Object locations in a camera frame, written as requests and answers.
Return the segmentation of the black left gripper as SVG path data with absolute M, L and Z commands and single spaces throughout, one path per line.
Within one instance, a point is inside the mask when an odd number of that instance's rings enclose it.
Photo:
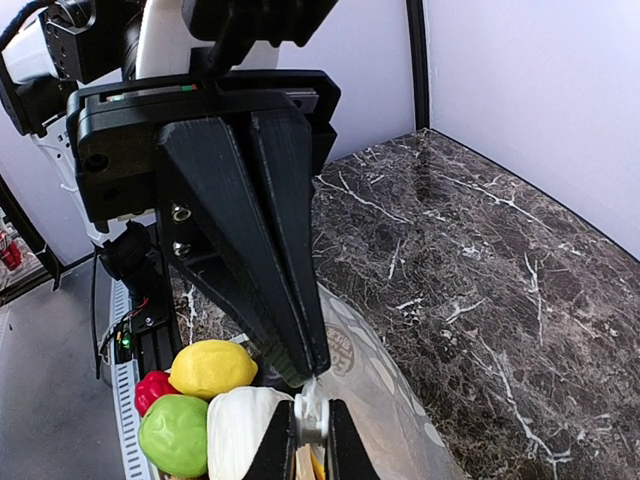
M 155 207 L 157 141 L 157 212 L 168 259 L 295 388 L 314 375 L 297 372 L 302 355 L 286 344 L 296 322 L 251 117 L 217 116 L 297 107 L 311 126 L 313 167 L 320 169 L 337 137 L 331 120 L 340 97 L 320 70 L 235 70 L 82 88 L 67 104 L 88 220 L 106 223 Z

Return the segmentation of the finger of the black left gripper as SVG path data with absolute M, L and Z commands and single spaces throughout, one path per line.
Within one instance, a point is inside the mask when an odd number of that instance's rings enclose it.
M 294 361 L 300 375 L 320 375 L 331 360 L 311 249 L 311 127 L 294 108 L 254 112 L 251 127 L 296 322 L 286 344 L 302 355 Z

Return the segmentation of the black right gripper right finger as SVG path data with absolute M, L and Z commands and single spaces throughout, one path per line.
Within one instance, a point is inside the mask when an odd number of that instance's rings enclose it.
M 334 480 L 378 480 L 346 403 L 329 401 L 325 476 Z

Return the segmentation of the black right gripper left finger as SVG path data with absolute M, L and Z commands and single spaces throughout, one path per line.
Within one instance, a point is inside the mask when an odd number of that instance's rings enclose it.
M 291 480 L 295 477 L 296 419 L 294 403 L 278 403 L 247 472 L 247 480 Z

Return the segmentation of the clear dotted zip top bag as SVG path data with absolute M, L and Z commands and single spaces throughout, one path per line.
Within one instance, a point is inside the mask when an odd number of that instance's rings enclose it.
M 464 473 L 366 320 L 319 291 L 331 354 L 317 395 L 346 403 L 378 479 L 462 479 Z M 325 469 L 326 443 L 314 449 Z

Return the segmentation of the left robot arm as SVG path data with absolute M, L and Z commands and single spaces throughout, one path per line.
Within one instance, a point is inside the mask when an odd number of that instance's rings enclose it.
M 179 271 L 292 387 L 331 365 L 312 179 L 339 87 L 281 70 L 330 1 L 30 1 L 1 35 L 1 103 L 55 148 L 105 270 L 173 320 Z

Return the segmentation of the toy napa cabbage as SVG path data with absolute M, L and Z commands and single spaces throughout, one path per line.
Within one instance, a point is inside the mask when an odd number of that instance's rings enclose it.
M 242 479 L 281 401 L 293 397 L 270 387 L 238 387 L 216 396 L 207 412 L 210 479 Z

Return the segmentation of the green toy apple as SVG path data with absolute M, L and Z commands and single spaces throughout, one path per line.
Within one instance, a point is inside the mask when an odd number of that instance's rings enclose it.
M 207 472 L 207 411 L 204 400 L 169 394 L 156 400 L 142 419 L 140 448 L 159 470 L 181 478 Z

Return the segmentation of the yellow toy lemon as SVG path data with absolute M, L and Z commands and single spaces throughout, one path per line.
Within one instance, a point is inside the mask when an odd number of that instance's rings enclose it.
M 169 383 L 184 395 L 209 401 L 237 387 L 249 386 L 257 373 L 257 363 L 241 345 L 203 340 L 177 354 Z

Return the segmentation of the red toy bell pepper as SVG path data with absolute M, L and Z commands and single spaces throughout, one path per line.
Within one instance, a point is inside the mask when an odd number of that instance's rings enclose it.
M 170 374 L 164 371 L 149 372 L 135 387 L 135 407 L 144 417 L 151 406 L 161 397 L 179 394 L 169 382 Z

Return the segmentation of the black right corner frame post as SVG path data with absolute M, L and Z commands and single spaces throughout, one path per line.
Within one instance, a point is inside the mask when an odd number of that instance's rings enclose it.
M 422 0 L 406 0 L 417 130 L 430 127 L 428 47 L 425 6 Z

